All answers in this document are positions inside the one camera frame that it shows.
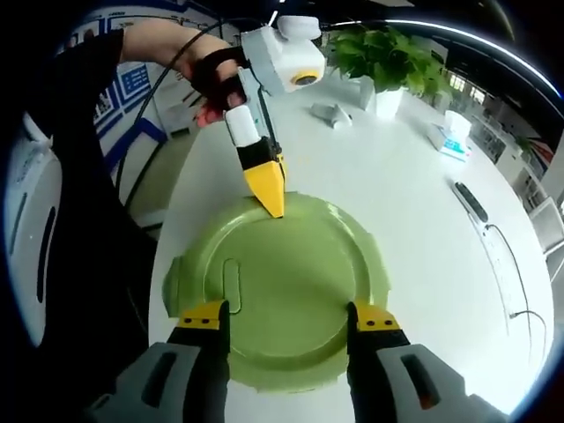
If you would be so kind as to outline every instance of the black sleeve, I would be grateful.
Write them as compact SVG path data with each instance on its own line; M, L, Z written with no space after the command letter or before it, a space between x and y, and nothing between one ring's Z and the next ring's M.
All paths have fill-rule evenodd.
M40 72L27 112L50 137L69 119L94 115L100 94L119 64L123 30L111 31L64 51Z

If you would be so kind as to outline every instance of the window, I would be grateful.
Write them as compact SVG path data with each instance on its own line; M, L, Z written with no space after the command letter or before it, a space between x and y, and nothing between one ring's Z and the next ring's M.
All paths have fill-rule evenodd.
M450 76L450 85L452 85L452 87L455 90L462 92L462 91L464 91L464 86L466 85L466 82L462 78L458 77L457 75L451 75Z
M476 88L475 86L472 87L472 89L470 90L470 96L477 101L479 104L484 103L484 100L486 99L486 93L480 91L478 88Z

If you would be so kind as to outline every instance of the white object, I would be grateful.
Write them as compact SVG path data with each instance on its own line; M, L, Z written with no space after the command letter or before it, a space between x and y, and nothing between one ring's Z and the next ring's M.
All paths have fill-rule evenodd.
M281 16L278 30L290 41L315 40L321 37L319 19L311 16Z
M135 223L141 228L146 228L148 226L162 225L165 220L167 209L158 209L151 211L141 216L135 216Z
M551 283L564 272L564 240L546 251L546 267Z
M460 190L456 187L455 183L452 184L452 192L455 194L456 198L458 198L458 201L460 201L460 203L464 206L464 208L466 209L466 211L468 212L468 214L470 215L471 219L474 221L474 225L476 225L476 227L478 227L480 230L484 228L484 225L487 222L483 222L478 214L476 213L476 211L474 210L474 208L470 205L470 203L468 203L468 201L466 200L466 198L464 197L464 195L462 194L462 192L460 192Z
M292 93L301 88L296 80L303 76L315 76L316 82L323 77L325 56L306 37L308 31L291 40L270 26L241 34L245 56L268 94Z
M235 147L246 147L260 141L249 107L242 104L225 113L229 133Z
M403 93L404 88L400 88L376 94L373 79L367 76L360 78L360 108L375 114L379 119L390 120L396 117Z
M457 112L447 110L444 114L443 128L449 137L458 141L465 141L470 135L471 126L471 122Z
M360 108L368 113L376 112L376 90L371 77L360 78Z
M495 166L505 177L509 185L515 187L525 169L525 162L521 158L519 151L506 145Z
M4 247L11 287L27 333L39 345L45 332L47 266L61 198L62 169L49 140L29 115L11 151L4 204Z
M471 156L471 150L466 140L456 140L449 137L446 130L435 123L427 125L427 138L438 152L460 161L467 161Z
M311 113L313 116L323 119L334 130L353 124L351 117L338 104L335 104L335 106L325 106L323 104L314 103L311 106Z
M553 160L543 176L542 184L546 193L562 207L564 204L564 131Z
M452 94L446 91L439 91L434 97L434 108L440 113L445 113L452 101Z
M378 93L376 95L376 116L385 120L395 118L404 91L404 88L400 88L394 91L388 90Z
M552 197L548 197L529 213L543 251L564 240L564 222Z
M354 125L335 131L306 113L312 103L351 110ZM351 214L374 235L390 277L389 310L412 343L425 345L504 412L522 400L542 364L544 328L527 319L508 328L492 265L468 215L446 180L460 180L479 198L516 255L529 306L546 320L546 350L553 340L553 298L543 252L514 191L474 144L472 160L436 154L404 115L442 125L443 115L405 94L398 118L379 124L358 110L358 84L337 75L296 93L273 98L271 117L284 146L287 190L320 197ZM249 195L225 124L202 130L184 163L161 229L152 274L150 343L167 339L176 324L162 301L162 280L173 257L184 253L217 212ZM507 249L505 291L515 310L523 293ZM231 381L226 423L354 422L346 377L294 395L261 394Z

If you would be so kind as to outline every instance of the white table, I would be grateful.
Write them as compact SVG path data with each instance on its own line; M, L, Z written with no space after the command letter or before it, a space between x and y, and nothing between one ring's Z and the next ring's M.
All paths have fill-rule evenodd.
M333 131L308 112L314 101L338 101L352 115L353 126ZM462 374L469 392L511 412L544 362L544 330L531 319L529 360L526 316L507 318L524 309L516 272L506 265L503 287L498 287L485 242L449 183L465 183L507 237L530 308L546 320L549 351L552 291L529 218L479 148L474 146L470 162L464 164L438 153L422 136L425 122L441 120L425 103L405 95L391 122L378 122L357 103L355 87L334 77L272 101L288 168L287 190L320 197L354 216L376 239L390 276L389 309L407 337ZM173 257L195 240L210 216L248 194L225 124L203 130L186 159L160 232L149 310L151 344L166 340L175 324L161 299L162 279ZM504 250L497 256L510 260ZM231 381L226 421L267 420L352 422L346 379L299 395L257 394Z

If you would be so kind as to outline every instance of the white wall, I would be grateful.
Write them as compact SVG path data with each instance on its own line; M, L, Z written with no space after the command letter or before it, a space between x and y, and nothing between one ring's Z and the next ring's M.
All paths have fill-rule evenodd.
M538 137L538 133L510 105L504 101L487 96L484 101L492 117L505 126L505 130L515 136Z
M419 37L417 35L413 36L412 38L420 47L428 51L435 52L435 54L439 55L442 58L443 63L447 62L447 57L449 55L448 48L430 38Z
M553 281L554 321L564 326L564 270Z
M560 137L558 149L541 181L546 193L562 205L564 199L564 132Z

